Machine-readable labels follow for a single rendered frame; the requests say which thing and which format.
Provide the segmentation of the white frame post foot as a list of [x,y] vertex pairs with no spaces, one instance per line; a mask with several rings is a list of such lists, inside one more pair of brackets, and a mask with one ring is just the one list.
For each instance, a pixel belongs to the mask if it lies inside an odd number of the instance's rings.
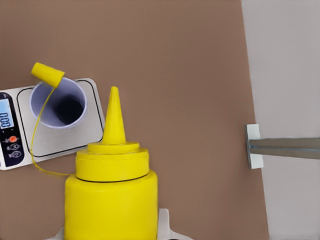
[[261,169],[264,167],[263,155],[261,153],[253,153],[253,149],[256,147],[251,143],[252,140],[261,139],[260,126],[258,124],[246,124],[244,129],[248,166],[251,170]]

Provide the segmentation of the white paper cup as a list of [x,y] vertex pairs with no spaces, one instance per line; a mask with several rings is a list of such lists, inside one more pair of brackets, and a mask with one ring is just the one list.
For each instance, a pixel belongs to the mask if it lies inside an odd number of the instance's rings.
[[62,78],[57,88],[45,82],[31,91],[29,106],[35,119],[48,128],[69,129],[83,122],[88,101],[83,88],[74,80]]

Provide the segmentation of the silver frame post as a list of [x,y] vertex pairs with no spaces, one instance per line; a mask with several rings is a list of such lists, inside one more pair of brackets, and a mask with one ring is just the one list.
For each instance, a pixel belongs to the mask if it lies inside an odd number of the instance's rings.
[[320,137],[251,140],[254,154],[320,160]]

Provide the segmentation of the silver digital kitchen scale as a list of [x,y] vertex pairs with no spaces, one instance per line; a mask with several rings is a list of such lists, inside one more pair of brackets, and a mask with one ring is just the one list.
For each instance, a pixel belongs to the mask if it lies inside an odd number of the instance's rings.
[[[89,143],[102,140],[104,114],[96,83],[90,78],[74,80],[85,92],[87,112],[75,127],[55,129],[38,124],[33,142],[35,161],[75,153]],[[32,164],[31,140],[37,119],[30,109],[30,95],[36,86],[0,90],[0,170]]]

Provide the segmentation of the yellow tethered bottle cap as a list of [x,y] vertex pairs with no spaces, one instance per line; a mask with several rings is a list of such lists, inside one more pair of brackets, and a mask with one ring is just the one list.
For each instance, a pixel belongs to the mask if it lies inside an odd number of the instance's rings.
[[38,128],[38,125],[40,123],[40,119],[42,116],[42,113],[44,111],[45,106],[47,105],[47,102],[49,101],[51,95],[53,94],[53,92],[55,91],[55,89],[58,88],[62,78],[65,75],[65,72],[61,71],[61,70],[57,70],[55,68],[52,68],[50,66],[47,66],[45,64],[36,62],[31,70],[31,74],[38,78],[39,80],[41,80],[42,82],[48,84],[49,86],[52,87],[51,92],[49,93],[49,95],[47,96],[46,100],[44,101],[39,115],[36,119],[36,123],[34,126],[34,130],[32,133],[32,137],[31,137],[31,143],[30,143],[30,154],[31,154],[31,160],[32,160],[32,164],[41,172],[44,172],[46,174],[50,174],[50,175],[56,175],[56,176],[71,176],[70,173],[60,173],[60,172],[53,172],[53,171],[49,171],[49,170],[45,170],[43,168],[41,168],[37,162],[35,161],[34,158],[34,153],[33,153],[33,146],[34,146],[34,140],[35,140],[35,136],[36,136],[36,131]]

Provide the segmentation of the yellow sauce squeeze bottle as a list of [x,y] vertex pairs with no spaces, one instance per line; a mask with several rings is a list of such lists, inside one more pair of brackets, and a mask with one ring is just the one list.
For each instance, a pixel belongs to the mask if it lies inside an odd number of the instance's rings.
[[149,151],[126,139],[112,87],[102,140],[76,153],[65,182],[64,240],[156,240],[158,177]]

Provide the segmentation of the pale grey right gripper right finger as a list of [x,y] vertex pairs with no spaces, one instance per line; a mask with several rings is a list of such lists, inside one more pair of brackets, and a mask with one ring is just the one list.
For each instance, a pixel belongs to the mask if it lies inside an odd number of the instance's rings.
[[193,240],[192,238],[174,232],[170,228],[170,214],[166,208],[160,208],[158,212],[157,240]]

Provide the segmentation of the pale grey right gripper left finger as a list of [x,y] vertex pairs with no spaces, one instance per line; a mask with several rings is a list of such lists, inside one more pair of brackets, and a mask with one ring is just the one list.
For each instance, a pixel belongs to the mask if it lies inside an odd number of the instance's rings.
[[65,240],[64,239],[64,227],[53,237],[47,238],[46,240]]

